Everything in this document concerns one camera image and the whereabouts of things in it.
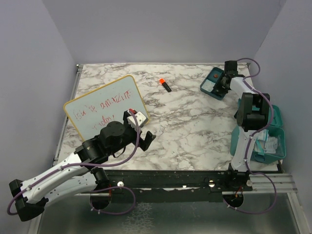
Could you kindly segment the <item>blue divided tray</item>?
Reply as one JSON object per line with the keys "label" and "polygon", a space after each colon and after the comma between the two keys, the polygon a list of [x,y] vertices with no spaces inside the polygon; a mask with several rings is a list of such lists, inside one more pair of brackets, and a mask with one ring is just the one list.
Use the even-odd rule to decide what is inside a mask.
{"label": "blue divided tray", "polygon": [[206,78],[204,79],[204,81],[201,83],[200,85],[200,90],[201,92],[217,99],[217,100],[222,100],[225,95],[222,96],[218,96],[216,94],[213,93],[213,88],[214,85],[219,81],[219,79],[221,78],[221,76],[223,75],[223,70],[218,68],[218,67],[214,67],[210,73],[206,76]]}

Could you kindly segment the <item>white dressing packet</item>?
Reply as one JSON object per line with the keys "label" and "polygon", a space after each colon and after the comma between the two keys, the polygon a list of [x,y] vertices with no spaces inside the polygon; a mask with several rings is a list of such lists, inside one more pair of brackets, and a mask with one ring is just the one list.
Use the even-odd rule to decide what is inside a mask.
{"label": "white dressing packet", "polygon": [[206,80],[203,85],[201,86],[201,88],[205,91],[205,92],[211,92],[214,89],[214,82],[211,82],[210,80]]}

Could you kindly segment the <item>clear bag of plasters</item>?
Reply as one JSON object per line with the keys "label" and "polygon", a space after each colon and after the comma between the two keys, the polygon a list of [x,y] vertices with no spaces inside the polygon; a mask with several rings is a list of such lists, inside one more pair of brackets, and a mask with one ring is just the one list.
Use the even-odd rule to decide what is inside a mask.
{"label": "clear bag of plasters", "polygon": [[275,154],[278,148],[278,139],[274,136],[269,136],[267,129],[258,133],[254,145],[254,151],[264,154]]}

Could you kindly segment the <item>teal medicine box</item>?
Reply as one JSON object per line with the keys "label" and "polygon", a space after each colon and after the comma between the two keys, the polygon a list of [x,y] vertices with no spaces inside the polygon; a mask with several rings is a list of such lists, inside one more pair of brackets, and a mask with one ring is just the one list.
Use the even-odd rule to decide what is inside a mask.
{"label": "teal medicine box", "polygon": [[269,136],[276,137],[278,139],[278,148],[275,154],[264,154],[253,150],[251,160],[264,164],[271,164],[276,161],[282,160],[286,157],[286,146],[285,146],[285,132],[283,130],[283,120],[280,109],[273,105],[274,115],[271,125],[267,128]]}

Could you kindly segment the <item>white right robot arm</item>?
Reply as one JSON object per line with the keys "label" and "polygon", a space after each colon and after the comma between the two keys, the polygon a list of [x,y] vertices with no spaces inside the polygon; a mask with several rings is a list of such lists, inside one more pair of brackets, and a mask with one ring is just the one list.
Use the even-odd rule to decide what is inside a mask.
{"label": "white right robot arm", "polygon": [[238,172],[250,170],[254,144],[259,133],[268,126],[270,96],[262,94],[248,82],[247,78],[238,73],[237,61],[228,60],[224,71],[212,89],[216,99],[222,99],[229,91],[234,91],[241,99],[236,114],[239,137],[231,169]]}

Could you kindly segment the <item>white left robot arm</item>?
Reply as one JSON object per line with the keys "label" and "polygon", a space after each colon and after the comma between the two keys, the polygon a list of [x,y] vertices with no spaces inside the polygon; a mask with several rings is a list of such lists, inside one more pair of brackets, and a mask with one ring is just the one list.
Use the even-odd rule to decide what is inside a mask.
{"label": "white left robot arm", "polygon": [[123,114],[123,122],[108,123],[98,135],[84,141],[57,165],[28,180],[12,180],[9,188],[13,198],[7,213],[17,215],[25,222],[39,216],[46,206],[65,196],[105,191],[110,182],[104,168],[121,165],[134,154],[113,164],[107,164],[109,157],[116,158],[118,151],[124,153],[129,144],[146,151],[155,139],[151,132],[147,132],[145,138],[140,136],[148,120],[141,111],[129,109]]}

